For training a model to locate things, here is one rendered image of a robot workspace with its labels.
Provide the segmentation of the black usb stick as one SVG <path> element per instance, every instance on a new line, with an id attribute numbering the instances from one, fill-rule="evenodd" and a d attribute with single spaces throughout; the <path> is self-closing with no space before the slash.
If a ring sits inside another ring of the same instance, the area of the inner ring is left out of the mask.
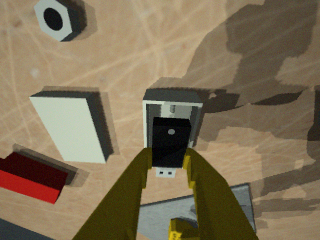
<path id="1" fill-rule="evenodd" d="M 156 177 L 174 178 L 176 168 L 182 168 L 191 128 L 189 119 L 154 117 L 152 167 L 156 167 Z"/>

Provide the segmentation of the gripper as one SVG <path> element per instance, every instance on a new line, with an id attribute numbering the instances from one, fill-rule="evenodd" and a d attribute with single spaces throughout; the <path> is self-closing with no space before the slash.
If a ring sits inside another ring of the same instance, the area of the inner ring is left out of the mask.
<path id="1" fill-rule="evenodd" d="M 227 181 L 195 150 L 183 159 L 200 240 L 259 240 Z M 72 240 L 136 240 L 152 147 L 142 149 Z"/>

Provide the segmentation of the grey hex nut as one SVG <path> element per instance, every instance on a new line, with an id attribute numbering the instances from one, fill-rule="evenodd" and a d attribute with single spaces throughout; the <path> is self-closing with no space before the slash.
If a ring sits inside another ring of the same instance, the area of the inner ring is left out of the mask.
<path id="1" fill-rule="evenodd" d="M 41 31 L 59 42 L 69 42 L 82 33 L 78 12 L 61 0 L 40 0 L 34 10 Z"/>

